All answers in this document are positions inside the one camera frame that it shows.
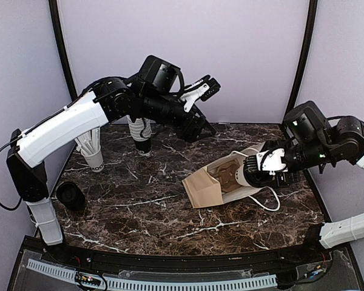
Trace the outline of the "brown pulp cup carrier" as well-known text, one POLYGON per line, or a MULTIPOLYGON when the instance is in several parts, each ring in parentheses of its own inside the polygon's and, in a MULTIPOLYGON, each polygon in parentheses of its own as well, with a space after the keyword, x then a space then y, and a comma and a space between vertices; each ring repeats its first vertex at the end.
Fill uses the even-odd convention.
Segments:
POLYGON ((233 160, 213 168, 209 173, 220 183, 221 191, 228 193, 241 187, 235 177, 239 167, 238 161, 233 160))

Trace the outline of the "white paper coffee cup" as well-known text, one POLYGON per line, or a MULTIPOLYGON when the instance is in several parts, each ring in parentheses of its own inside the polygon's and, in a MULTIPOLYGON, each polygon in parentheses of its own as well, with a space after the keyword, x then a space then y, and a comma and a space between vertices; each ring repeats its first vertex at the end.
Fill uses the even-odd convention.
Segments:
POLYGON ((235 172, 235 180, 237 184, 243 186, 243 187, 252 187, 252 185, 249 183, 248 179, 246 178, 246 175, 244 174, 244 167, 240 166, 236 172, 235 172))

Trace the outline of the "brown paper bag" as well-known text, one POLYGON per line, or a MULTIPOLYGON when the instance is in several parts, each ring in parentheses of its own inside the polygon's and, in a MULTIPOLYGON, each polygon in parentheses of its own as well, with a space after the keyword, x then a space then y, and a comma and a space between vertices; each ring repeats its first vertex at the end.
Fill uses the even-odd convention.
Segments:
POLYGON ((264 144, 259 143, 257 145, 253 145, 251 147, 245 148, 241 151, 233 151, 228 155, 225 155, 215 161, 203 166, 199 170, 190 174, 187 178, 182 180, 184 189, 190 199, 190 203, 192 207, 195 209, 219 206, 232 201, 236 201, 239 199, 243 199, 249 197, 252 199, 257 205, 261 208, 270 211, 276 212, 280 209, 281 203, 278 198, 276 191, 272 187, 268 187, 268 189, 274 195, 274 198, 277 202, 277 206, 274 208, 269 208, 262 203, 260 203, 254 195, 258 193, 263 188, 256 187, 243 187, 237 188, 234 191, 224 193, 221 191, 220 183, 211 176, 209 173, 210 170, 216 168, 226 162, 237 160, 240 166, 243 166, 244 160, 248 156, 256 155, 261 152, 264 144))

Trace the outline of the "stack of paper cups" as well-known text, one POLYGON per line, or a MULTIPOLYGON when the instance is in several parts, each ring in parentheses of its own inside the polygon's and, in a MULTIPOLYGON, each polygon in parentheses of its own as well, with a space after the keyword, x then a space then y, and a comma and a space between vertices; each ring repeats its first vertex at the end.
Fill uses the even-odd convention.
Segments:
POLYGON ((138 154, 150 156, 152 149, 150 121, 146 118, 137 118, 133 121, 130 116, 127 116, 127 122, 138 154))

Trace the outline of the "stack of black lids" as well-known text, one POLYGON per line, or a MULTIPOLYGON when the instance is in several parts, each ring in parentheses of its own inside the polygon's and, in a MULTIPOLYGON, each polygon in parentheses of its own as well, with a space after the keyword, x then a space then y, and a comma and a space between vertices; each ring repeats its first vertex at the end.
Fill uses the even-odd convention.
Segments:
POLYGON ((56 190, 56 197, 67 209, 79 211, 85 205, 85 196, 74 182, 64 182, 56 190))

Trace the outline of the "black coffee cup lid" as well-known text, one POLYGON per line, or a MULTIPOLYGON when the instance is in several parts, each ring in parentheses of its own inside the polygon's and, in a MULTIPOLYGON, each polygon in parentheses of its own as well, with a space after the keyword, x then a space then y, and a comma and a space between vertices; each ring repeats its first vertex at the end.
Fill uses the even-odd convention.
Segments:
POLYGON ((248 173, 246 175, 246 180, 248 184, 256 187, 256 188, 263 188, 263 187, 274 187, 275 186, 275 176, 272 176, 268 173, 248 173))

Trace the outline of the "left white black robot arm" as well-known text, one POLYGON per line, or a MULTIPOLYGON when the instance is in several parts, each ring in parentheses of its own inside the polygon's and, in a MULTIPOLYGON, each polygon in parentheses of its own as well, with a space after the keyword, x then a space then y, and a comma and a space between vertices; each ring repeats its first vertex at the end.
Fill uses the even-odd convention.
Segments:
POLYGON ((7 167, 20 200, 27 204, 50 255, 60 264, 73 260, 73 250, 66 246, 47 188, 44 160, 51 153, 86 132, 115 122, 125 116, 131 120, 149 119, 171 126, 186 142, 215 135, 215 129, 196 106, 220 89, 211 76, 172 92, 172 81, 146 81, 133 75, 101 78, 82 94, 27 130, 15 130, 4 146, 7 167))

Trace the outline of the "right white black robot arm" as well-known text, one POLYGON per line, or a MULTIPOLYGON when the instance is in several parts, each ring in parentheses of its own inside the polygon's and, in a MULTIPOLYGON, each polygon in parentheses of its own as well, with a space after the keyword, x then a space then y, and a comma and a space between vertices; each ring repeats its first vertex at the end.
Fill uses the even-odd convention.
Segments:
MULTIPOLYGON (((279 170, 280 164, 284 164, 289 173, 312 167, 322 172, 327 164, 335 167, 347 161, 364 171, 364 122, 354 116, 337 116, 335 120, 337 124, 331 126, 328 119, 314 125, 307 114, 291 118, 288 126, 297 144, 279 147, 284 155, 274 169, 279 170)), ((307 231, 304 245, 298 248, 297 257, 303 263, 310 263, 319 256, 321 247, 331 249, 362 238, 364 212, 340 221, 313 225, 307 231)))

